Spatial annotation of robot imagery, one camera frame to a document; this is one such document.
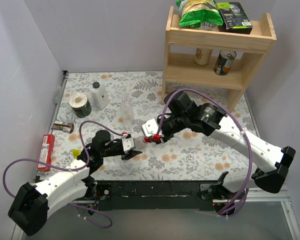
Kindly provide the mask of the red-label clear bottle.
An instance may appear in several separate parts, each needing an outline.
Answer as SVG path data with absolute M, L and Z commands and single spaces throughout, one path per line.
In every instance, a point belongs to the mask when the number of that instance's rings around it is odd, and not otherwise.
M 133 139 L 133 150 L 139 152 L 145 152 L 148 146 L 148 143 L 144 140 L 143 136 L 138 136 Z

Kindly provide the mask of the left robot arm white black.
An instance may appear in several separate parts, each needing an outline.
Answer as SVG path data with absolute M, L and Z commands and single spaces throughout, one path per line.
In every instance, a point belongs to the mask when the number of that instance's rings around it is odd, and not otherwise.
M 121 138 L 111 139 L 109 131 L 97 131 L 68 170 L 36 184 L 23 184 L 8 216 L 28 236 L 33 236 L 53 213 L 68 203 L 96 197 L 97 182 L 91 175 L 103 165 L 104 158 L 119 156 L 122 160 L 129 160 L 142 154 L 145 147 L 143 136 L 132 137 L 124 133 Z

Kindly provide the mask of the yellow squeeze bottle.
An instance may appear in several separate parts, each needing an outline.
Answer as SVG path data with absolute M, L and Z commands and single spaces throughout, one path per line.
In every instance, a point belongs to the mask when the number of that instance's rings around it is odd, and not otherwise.
M 72 149 L 71 152 L 74 159 L 77 159 L 77 157 L 81 154 L 81 150 L 79 149 Z

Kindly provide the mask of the clear bottle back left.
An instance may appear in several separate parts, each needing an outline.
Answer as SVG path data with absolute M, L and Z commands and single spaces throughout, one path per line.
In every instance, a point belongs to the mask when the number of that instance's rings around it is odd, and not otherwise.
M 120 114 L 123 125 L 126 128 L 131 128 L 134 124 L 134 110 L 131 101 L 128 98 L 123 98 L 120 103 Z

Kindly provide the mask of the white square bottle black cap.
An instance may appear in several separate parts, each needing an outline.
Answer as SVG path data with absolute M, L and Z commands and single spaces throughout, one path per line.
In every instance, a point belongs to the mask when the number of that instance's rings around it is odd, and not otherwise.
M 90 93 L 94 106 L 99 110 L 103 110 L 110 102 L 105 86 L 98 81 L 92 83 Z

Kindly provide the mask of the floral table mat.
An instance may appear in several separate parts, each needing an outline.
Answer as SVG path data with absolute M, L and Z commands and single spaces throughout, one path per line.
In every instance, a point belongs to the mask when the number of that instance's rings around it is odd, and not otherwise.
M 72 149 L 81 150 L 96 131 L 107 126 L 116 133 L 128 131 L 133 136 L 142 134 L 141 127 L 162 111 L 161 71 L 125 71 L 70 73 L 56 120 L 73 123 L 67 133 L 55 130 L 52 163 L 67 167 L 74 160 Z M 100 82 L 108 93 L 109 104 L 103 109 L 93 108 L 86 118 L 78 118 L 69 100 L 75 93 L 89 94 L 93 82 Z M 121 117 L 120 103 L 127 98 L 133 106 L 134 123 L 127 128 Z M 226 144 L 189 129 L 177 133 L 164 144 L 149 144 L 146 151 L 123 161 L 108 157 L 94 174 L 97 180 L 216 180 L 221 173 L 245 169 L 248 159 Z

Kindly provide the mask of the brown snack bar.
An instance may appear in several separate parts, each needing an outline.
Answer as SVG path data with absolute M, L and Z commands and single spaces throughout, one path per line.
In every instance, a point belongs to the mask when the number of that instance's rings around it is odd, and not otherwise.
M 59 130 L 67 133 L 72 133 L 74 131 L 73 123 L 54 123 L 51 130 Z

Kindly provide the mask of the wooden shelf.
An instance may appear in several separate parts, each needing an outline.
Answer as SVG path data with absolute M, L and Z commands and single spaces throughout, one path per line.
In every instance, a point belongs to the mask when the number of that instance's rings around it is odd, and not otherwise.
M 227 89 L 227 108 L 233 111 L 277 40 L 271 14 L 266 12 L 259 20 L 253 20 L 250 34 L 220 32 L 218 28 L 211 31 L 181 28 L 180 19 L 171 6 L 165 28 L 161 96 L 166 95 L 167 83 L 223 88 Z M 198 65 L 193 54 L 171 52 L 171 46 L 235 51 L 242 56 L 234 60 L 229 74 L 220 76 L 214 73 L 216 53 L 208 64 Z

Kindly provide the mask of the dark patterned jar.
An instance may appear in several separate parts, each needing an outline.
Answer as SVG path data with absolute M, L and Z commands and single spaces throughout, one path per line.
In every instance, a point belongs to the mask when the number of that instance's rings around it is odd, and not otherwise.
M 92 107 L 85 93 L 75 93 L 69 99 L 69 105 L 78 118 L 85 118 L 91 114 Z

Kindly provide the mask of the red flat box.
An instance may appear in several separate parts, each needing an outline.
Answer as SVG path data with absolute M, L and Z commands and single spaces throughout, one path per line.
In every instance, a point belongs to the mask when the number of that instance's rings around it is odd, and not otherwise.
M 40 163 L 37 166 L 39 172 L 49 172 L 52 163 L 52 153 L 54 150 L 55 136 L 53 134 L 45 134 L 42 138 L 41 150 L 39 155 Z

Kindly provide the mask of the beige paper cup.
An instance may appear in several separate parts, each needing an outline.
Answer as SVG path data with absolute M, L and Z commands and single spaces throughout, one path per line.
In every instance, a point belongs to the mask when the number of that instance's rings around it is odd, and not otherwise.
M 194 62 L 198 65 L 205 66 L 209 63 L 213 50 L 208 48 L 197 48 Z

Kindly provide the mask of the tin can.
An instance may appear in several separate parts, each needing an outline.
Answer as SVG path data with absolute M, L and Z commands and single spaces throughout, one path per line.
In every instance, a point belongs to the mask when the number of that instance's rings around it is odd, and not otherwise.
M 226 76 L 236 59 L 237 53 L 231 50 L 221 50 L 214 66 L 214 72 L 219 76 Z

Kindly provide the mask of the green snack bag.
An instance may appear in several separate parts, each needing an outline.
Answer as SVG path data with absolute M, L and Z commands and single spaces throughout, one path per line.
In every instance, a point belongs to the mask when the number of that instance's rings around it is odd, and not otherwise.
M 180 27 L 215 28 L 223 25 L 215 0 L 177 0 Z

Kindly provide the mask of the black green box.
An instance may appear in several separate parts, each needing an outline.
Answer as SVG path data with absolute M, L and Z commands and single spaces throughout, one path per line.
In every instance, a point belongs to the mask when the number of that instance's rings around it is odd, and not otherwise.
M 218 26 L 220 32 L 249 35 L 253 25 L 247 17 L 240 2 L 219 2 L 217 10 L 223 20 Z

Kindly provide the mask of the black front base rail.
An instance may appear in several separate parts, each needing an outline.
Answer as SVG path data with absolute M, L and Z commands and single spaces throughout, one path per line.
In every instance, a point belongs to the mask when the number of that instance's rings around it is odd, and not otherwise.
M 195 209 L 220 210 L 216 201 L 227 202 L 234 193 L 216 191 L 216 180 L 101 180 L 81 203 L 97 203 L 98 210 Z

